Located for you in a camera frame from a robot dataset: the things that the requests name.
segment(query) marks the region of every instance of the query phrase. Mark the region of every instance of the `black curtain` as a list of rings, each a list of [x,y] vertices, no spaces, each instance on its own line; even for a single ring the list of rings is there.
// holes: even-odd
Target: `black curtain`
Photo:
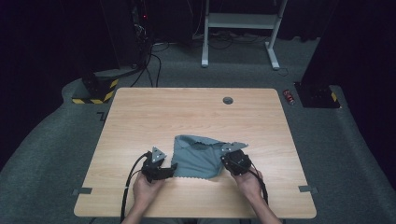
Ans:
[[[368,147],[396,188],[396,6],[339,1],[302,84],[342,87]]]
[[[57,0],[0,3],[0,168],[23,138],[62,104],[62,87],[80,77],[67,54],[61,15]]]

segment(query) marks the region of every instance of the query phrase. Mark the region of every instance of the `round hole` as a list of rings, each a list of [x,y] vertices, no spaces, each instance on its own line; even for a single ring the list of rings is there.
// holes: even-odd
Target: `round hole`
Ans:
[[[230,105],[230,104],[233,103],[233,98],[231,98],[229,96],[226,96],[226,97],[223,98],[223,103],[226,104],[226,105]]]

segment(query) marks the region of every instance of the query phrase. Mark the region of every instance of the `person's left hand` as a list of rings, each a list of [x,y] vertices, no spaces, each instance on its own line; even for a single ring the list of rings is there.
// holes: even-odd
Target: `person's left hand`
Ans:
[[[157,197],[158,192],[163,186],[165,180],[153,180],[149,183],[141,172],[137,174],[134,182],[134,203],[149,206]]]

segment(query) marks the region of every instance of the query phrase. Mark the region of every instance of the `black-and-yellow hazard tape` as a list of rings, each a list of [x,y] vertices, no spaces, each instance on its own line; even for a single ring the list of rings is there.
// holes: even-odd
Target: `black-and-yellow hazard tape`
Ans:
[[[103,93],[104,97],[99,98],[72,98],[73,103],[78,104],[78,105],[83,105],[83,104],[106,104],[108,101],[111,99],[111,97],[114,94],[114,90],[116,89],[117,83],[119,83],[119,80],[116,79],[112,81],[106,89],[106,92]]]

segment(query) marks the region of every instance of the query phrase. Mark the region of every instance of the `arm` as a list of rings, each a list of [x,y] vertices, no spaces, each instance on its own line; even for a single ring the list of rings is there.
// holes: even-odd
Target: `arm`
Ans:
[[[281,223],[262,197],[262,188],[253,174],[247,172],[244,175],[233,175],[233,178],[262,224]]]
[[[149,183],[140,172],[134,182],[134,205],[122,224],[137,224],[141,217],[154,201],[165,180],[157,180]]]

